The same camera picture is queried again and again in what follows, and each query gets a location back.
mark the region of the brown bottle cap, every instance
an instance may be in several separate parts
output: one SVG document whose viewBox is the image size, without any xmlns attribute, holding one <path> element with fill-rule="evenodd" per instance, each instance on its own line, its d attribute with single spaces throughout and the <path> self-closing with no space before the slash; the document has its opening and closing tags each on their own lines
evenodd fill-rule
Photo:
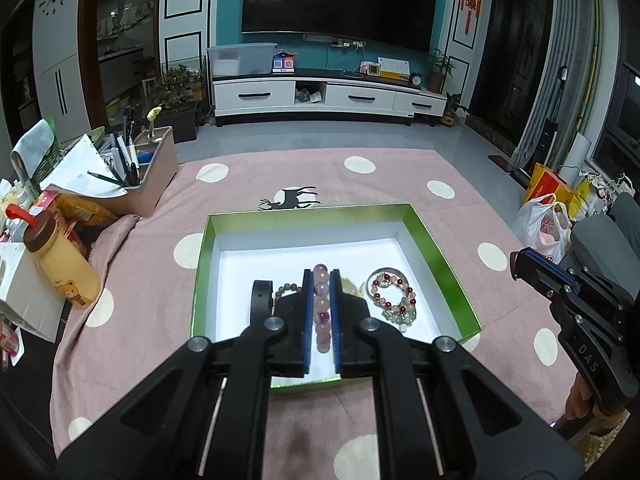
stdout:
<svg viewBox="0 0 640 480">
<path fill-rule="evenodd" d="M 24 232 L 24 245 L 30 253 L 39 251 L 56 232 L 56 219 L 49 211 L 36 215 L 38 227 L 28 226 Z"/>
</svg>

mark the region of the tile floor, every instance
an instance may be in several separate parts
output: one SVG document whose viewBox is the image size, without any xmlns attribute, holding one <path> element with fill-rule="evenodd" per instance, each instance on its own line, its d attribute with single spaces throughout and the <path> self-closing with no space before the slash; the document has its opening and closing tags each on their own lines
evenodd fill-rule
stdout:
<svg viewBox="0 0 640 480">
<path fill-rule="evenodd" d="M 305 148 L 414 148 L 436 150 L 476 188 L 507 225 L 511 225 L 524 190 L 487 155 L 500 150 L 466 126 L 361 123 L 347 121 L 276 121 L 203 126 L 197 140 L 176 144 L 179 162 L 219 155 Z"/>
</svg>

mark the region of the pen holder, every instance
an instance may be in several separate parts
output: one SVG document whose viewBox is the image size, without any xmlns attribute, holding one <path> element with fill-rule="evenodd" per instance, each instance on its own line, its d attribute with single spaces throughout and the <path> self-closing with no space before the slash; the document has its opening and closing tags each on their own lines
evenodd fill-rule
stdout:
<svg viewBox="0 0 640 480">
<path fill-rule="evenodd" d="M 174 129 L 171 126 L 156 128 L 156 142 L 148 142 L 146 132 L 135 139 L 136 148 L 153 153 L 151 161 L 141 166 L 140 185 L 126 187 L 126 195 L 115 198 L 95 198 L 116 215 L 135 214 L 142 217 L 151 216 L 162 193 L 178 173 L 178 158 L 175 155 Z"/>
</svg>

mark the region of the curtain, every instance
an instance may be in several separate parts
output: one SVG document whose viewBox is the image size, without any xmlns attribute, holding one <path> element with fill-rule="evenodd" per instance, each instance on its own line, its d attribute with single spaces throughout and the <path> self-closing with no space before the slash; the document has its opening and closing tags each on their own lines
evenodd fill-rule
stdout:
<svg viewBox="0 0 640 480">
<path fill-rule="evenodd" d="M 596 14 L 600 0 L 556 0 L 556 22 L 546 72 L 540 82 L 540 94 L 533 107 L 522 139 L 513 152 L 511 163 L 524 168 L 533 155 L 545 119 L 554 111 L 560 82 L 558 69 L 568 66 L 567 81 L 558 112 L 558 134 L 549 156 L 549 166 L 557 169 L 575 137 L 575 125 L 583 107 L 590 81 L 594 45 L 597 41 Z"/>
</svg>

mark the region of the tv stand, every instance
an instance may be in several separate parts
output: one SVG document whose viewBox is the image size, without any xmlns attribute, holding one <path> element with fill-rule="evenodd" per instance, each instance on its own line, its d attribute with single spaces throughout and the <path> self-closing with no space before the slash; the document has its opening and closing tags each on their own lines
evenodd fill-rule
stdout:
<svg viewBox="0 0 640 480">
<path fill-rule="evenodd" d="M 354 78 L 340 70 L 296 69 L 291 73 L 238 75 L 212 78 L 216 124 L 282 118 L 347 117 L 366 120 L 372 116 L 392 122 L 411 123 L 416 114 L 441 117 L 446 99 L 405 81 L 360 74 Z M 295 101 L 296 88 L 317 89 L 315 103 Z"/>
</svg>

